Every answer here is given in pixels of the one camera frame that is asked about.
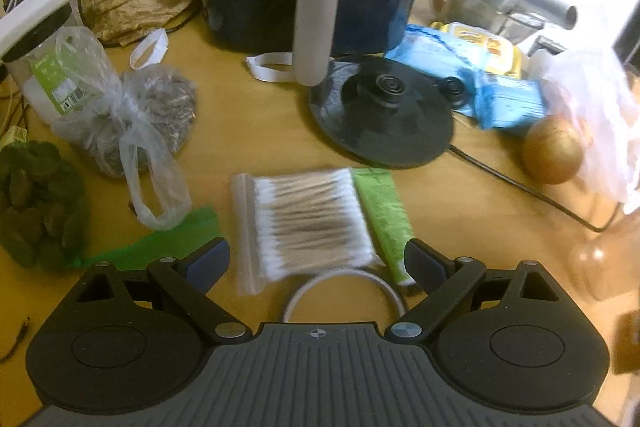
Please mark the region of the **green cream tube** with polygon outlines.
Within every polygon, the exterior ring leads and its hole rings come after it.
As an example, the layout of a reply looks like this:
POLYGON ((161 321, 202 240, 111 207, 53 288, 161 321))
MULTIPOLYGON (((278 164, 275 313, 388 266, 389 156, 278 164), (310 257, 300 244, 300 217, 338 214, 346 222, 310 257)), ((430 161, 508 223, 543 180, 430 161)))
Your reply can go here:
POLYGON ((360 204, 372 230, 378 254, 397 286, 414 285, 405 266, 405 247, 413 228, 401 202, 392 174, 385 169, 350 170, 360 204))

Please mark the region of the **dark tape roll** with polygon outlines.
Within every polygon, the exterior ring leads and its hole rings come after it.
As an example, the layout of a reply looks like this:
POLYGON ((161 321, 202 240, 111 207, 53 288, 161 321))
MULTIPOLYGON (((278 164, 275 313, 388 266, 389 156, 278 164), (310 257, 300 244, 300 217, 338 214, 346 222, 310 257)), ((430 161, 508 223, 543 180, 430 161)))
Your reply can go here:
POLYGON ((283 323, 373 322, 380 329, 407 311, 405 299, 378 274, 336 269, 311 277, 286 304, 283 323))

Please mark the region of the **bag of cotton swabs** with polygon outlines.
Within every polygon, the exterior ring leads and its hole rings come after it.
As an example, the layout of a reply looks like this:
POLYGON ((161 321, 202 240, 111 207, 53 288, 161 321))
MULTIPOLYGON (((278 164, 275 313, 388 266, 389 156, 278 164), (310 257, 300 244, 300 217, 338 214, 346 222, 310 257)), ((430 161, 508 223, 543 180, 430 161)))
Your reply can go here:
POLYGON ((231 180, 238 226, 236 277, 257 295, 287 277, 381 261, 348 168, 231 180))

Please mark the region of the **shaker bottle grey lid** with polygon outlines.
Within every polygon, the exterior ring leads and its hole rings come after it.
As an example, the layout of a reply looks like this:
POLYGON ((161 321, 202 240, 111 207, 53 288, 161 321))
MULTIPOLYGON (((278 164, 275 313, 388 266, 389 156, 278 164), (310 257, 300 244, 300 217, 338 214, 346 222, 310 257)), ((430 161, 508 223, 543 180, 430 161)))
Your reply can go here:
POLYGON ((590 300, 639 289, 639 208, 589 239, 570 257, 574 283, 590 300))

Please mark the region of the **clear bag of seeds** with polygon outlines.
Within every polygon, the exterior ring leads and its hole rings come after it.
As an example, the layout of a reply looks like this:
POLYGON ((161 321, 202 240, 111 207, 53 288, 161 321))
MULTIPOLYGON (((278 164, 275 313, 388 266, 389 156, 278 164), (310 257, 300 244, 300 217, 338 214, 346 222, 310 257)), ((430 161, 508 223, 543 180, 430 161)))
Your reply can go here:
POLYGON ((195 122, 194 83, 163 64, 119 75, 85 27, 60 30, 54 52, 84 96, 54 121, 53 132, 88 153, 107 176, 126 180, 142 225, 175 228, 192 208, 175 155, 195 122))

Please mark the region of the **yellow onion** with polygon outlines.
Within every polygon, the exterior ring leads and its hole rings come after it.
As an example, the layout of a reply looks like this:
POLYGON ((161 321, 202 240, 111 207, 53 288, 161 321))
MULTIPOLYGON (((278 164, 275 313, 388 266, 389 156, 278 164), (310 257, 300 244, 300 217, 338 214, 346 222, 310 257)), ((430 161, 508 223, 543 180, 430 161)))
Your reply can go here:
POLYGON ((573 125, 561 116, 547 116, 528 130, 523 142, 523 164, 544 184, 562 184, 578 173, 585 153, 573 125))

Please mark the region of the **black kettle base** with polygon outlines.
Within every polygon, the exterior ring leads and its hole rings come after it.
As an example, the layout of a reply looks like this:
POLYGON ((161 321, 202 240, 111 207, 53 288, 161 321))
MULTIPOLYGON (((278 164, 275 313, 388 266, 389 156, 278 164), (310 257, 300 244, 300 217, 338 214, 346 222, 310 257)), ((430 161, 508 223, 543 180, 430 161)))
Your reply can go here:
POLYGON ((337 146, 370 165, 407 169, 448 150, 454 136, 450 104, 437 80, 380 56, 333 62, 309 89, 317 124, 337 146))

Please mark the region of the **blue wipes packet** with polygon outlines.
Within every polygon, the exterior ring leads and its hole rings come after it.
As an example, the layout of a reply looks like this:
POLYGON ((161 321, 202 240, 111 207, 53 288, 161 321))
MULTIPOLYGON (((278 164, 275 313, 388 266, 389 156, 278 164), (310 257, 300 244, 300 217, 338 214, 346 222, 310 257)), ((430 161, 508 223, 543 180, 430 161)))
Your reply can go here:
POLYGON ((538 82, 486 72, 478 64, 482 52, 437 29, 409 25, 385 56, 435 78, 451 108, 475 119, 482 129, 526 133, 546 116, 538 82))

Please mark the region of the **yellow snack packet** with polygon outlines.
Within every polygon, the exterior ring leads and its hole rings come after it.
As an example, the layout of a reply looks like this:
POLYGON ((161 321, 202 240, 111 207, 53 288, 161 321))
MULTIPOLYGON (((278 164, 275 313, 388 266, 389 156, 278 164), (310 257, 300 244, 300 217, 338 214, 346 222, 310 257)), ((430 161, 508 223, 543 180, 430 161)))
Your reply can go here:
POLYGON ((522 52, 506 38, 492 34, 486 29, 459 22, 448 24, 435 22, 431 24, 431 28, 482 49, 483 52, 480 54, 482 57, 478 64, 486 72, 522 79, 522 52))

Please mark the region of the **white ribbon loop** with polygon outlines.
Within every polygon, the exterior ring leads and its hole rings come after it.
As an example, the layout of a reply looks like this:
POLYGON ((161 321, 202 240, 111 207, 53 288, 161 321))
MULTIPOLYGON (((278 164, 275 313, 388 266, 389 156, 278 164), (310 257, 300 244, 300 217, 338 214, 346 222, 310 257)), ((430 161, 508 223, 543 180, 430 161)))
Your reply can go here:
POLYGON ((295 82, 293 54, 291 52, 268 52, 245 59, 250 75, 258 81, 268 83, 295 82))

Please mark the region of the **white plastic bag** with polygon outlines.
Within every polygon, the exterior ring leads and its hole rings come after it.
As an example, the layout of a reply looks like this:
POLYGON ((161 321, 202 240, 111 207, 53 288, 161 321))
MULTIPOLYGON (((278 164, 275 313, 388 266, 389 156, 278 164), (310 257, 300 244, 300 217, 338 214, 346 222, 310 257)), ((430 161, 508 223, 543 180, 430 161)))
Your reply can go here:
POLYGON ((639 185, 639 102, 611 48, 576 46, 553 55, 538 50, 529 77, 540 82, 549 115, 569 121, 584 160, 577 176, 588 190, 629 202, 639 185))

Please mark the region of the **white tub green label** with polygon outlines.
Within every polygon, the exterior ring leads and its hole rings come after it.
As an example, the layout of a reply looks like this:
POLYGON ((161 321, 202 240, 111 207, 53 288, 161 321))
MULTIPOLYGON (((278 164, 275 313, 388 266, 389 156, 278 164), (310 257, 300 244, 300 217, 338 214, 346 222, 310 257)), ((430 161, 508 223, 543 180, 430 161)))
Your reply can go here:
POLYGON ((73 27, 75 24, 72 5, 67 3, 30 30, 2 56, 9 74, 27 102, 48 126, 78 106, 87 95, 63 72, 55 52, 56 33, 63 27, 73 27))

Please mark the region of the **crumpled brown paper bag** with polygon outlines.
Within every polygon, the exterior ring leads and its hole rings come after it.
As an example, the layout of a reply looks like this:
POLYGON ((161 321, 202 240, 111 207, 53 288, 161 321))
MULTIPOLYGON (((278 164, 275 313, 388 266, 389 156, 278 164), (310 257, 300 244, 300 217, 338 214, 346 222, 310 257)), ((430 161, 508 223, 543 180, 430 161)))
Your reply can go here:
POLYGON ((128 46, 199 6, 200 0, 78 0, 82 22, 104 46, 128 46))

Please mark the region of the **white power bank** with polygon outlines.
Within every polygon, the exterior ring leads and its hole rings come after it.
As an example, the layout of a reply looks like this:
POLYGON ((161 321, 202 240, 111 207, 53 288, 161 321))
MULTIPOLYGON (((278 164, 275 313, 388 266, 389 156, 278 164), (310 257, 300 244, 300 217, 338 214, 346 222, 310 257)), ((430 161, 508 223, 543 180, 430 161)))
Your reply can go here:
POLYGON ((24 0, 0 22, 0 53, 5 56, 21 38, 72 0, 24 0))

